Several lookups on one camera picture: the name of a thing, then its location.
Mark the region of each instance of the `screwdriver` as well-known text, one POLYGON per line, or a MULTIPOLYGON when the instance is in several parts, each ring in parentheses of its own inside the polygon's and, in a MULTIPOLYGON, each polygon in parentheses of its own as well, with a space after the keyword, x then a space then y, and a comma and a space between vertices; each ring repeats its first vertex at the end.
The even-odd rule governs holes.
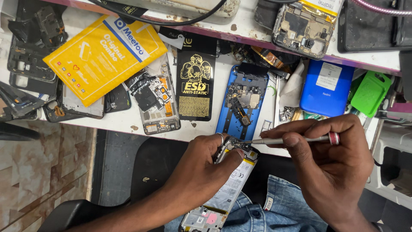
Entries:
MULTIPOLYGON (((308 142, 329 141, 331 145, 339 145, 339 134, 336 132, 329 132, 328 134, 322 135, 316 139, 308 139, 305 136, 303 138, 305 138, 305 140, 308 142)), ((283 144, 283 139, 282 138, 277 138, 277 139, 264 138, 264 139, 244 141, 240 143, 266 144, 266 145, 283 144)))

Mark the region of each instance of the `green phone case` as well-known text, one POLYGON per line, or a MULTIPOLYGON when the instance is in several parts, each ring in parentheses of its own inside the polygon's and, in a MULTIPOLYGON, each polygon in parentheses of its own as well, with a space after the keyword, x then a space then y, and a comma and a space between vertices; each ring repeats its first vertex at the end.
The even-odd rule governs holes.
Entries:
POLYGON ((385 74, 368 71, 351 104, 371 118, 378 110, 390 86, 391 80, 385 74))

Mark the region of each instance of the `blue jeans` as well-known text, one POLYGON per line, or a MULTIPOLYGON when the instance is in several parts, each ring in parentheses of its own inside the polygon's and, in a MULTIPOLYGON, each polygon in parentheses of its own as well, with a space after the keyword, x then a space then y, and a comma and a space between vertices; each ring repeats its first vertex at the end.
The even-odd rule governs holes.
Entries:
MULTIPOLYGON (((164 225, 165 232, 177 232, 183 215, 164 225)), ((264 210, 240 193, 222 232, 324 232, 328 225, 302 196, 300 188, 269 175, 264 210)))

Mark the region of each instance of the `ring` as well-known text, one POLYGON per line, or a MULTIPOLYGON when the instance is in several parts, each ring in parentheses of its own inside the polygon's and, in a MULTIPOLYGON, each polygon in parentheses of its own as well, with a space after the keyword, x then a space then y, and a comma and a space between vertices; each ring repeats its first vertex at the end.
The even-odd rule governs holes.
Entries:
POLYGON ((225 143, 225 137, 223 137, 222 133, 216 133, 219 134, 222 137, 222 143, 220 144, 220 147, 223 146, 223 144, 225 143))

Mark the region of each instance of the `black chair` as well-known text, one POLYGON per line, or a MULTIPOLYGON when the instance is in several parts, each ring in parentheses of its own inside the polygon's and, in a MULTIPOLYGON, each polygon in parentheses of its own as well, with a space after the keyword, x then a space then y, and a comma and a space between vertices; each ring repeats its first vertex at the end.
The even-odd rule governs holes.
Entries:
MULTIPOLYGON (((187 142, 149 138, 139 148, 134 161, 130 202, 105 207, 87 200, 65 201, 55 208, 46 218, 38 232, 57 232, 93 221, 101 216, 115 212, 129 203, 134 204, 149 196, 165 184, 188 146, 187 142), (143 182, 150 176, 157 181, 143 182)), ((266 201, 267 177, 274 175, 291 183, 298 184, 292 160, 286 157, 262 154, 243 192, 254 202, 263 206, 266 201)), ((163 231, 164 227, 151 230, 163 231)))
POLYGON ((18 125, 0 123, 0 140, 7 141, 33 141, 38 140, 40 134, 37 131, 18 125))

